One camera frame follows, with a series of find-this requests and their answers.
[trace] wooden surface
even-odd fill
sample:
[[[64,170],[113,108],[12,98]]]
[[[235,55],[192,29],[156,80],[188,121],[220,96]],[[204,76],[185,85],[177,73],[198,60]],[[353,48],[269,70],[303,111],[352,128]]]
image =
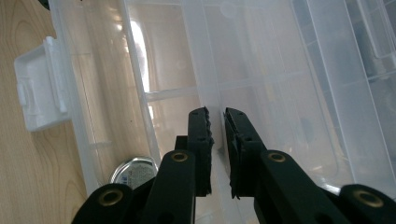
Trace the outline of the wooden surface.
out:
[[[29,133],[14,59],[55,36],[36,0],[0,0],[0,223],[70,223],[86,199],[71,122]]]

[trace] transparent storage box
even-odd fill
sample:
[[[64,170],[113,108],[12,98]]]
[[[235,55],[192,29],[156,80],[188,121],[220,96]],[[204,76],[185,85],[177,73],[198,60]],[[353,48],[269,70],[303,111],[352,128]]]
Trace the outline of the transparent storage box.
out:
[[[213,194],[197,198],[196,223],[257,221],[252,199],[231,198],[226,107],[244,111],[264,144],[289,153],[320,187],[360,183],[395,198],[396,63],[386,8],[394,1],[369,2],[49,1],[60,64],[49,76],[64,78],[88,193],[133,156],[160,164],[187,133],[189,112],[206,106]]]

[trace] plastic latch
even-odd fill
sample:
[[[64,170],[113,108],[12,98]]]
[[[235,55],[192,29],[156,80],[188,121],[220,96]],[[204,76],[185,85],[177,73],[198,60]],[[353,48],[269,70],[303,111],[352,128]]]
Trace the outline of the plastic latch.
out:
[[[43,45],[18,57],[14,66],[28,131],[40,131],[70,119],[58,40],[48,36]]]

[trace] silver lid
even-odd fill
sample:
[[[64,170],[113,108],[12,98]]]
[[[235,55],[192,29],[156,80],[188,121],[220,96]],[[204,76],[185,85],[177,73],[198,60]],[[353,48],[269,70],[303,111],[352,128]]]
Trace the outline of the silver lid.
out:
[[[154,159],[135,157],[117,167],[109,182],[125,184],[131,189],[136,189],[154,177],[157,174],[157,169]]]

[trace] plastic container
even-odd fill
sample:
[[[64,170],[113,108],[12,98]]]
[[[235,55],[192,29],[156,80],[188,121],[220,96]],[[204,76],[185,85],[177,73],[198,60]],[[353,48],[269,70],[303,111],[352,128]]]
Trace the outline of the plastic container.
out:
[[[197,199],[196,223],[257,221],[251,199],[231,199],[225,107],[246,112],[264,144],[319,186],[396,197],[380,123],[393,112],[378,118],[382,88],[370,89],[344,0],[49,3],[88,193],[132,156],[160,163],[205,105],[213,194]]]

